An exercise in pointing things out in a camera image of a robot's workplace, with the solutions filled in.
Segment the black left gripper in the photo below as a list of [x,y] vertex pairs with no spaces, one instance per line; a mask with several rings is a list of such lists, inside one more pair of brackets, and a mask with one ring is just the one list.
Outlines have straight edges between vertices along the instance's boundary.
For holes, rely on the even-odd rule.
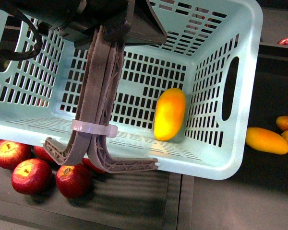
[[79,50],[89,49],[101,23],[108,42],[161,45],[167,39],[148,0],[0,0],[0,9],[7,6],[38,19],[41,34],[58,29]]

